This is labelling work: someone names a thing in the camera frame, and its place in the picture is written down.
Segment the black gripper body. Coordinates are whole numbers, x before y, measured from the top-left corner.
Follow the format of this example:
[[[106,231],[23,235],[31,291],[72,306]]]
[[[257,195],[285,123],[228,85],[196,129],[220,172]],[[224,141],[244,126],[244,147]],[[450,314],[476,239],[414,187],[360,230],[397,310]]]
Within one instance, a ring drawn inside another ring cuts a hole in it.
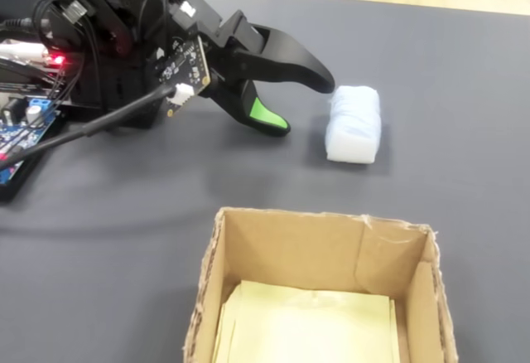
[[[242,12],[225,21],[205,0],[167,0],[167,19],[175,41],[167,53],[167,83],[178,90],[246,80],[235,73],[233,50],[258,53],[265,42]]]

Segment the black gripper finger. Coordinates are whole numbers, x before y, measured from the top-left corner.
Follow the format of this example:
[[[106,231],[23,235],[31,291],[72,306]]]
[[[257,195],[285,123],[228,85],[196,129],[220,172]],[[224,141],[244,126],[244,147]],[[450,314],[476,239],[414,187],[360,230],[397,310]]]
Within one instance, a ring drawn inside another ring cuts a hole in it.
[[[262,50],[258,53],[241,48],[233,50],[233,64],[239,78],[294,82],[322,94],[335,89],[335,79],[327,67],[294,37],[274,28],[255,28],[264,35]]]

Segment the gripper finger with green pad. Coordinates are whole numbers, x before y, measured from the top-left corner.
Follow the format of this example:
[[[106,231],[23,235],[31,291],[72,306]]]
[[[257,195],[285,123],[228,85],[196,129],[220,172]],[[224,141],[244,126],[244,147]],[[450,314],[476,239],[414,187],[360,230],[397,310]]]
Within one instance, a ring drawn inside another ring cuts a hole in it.
[[[210,98],[238,123],[260,133],[282,138],[291,131],[290,124],[260,100],[251,80],[240,81],[235,85],[219,82]]]

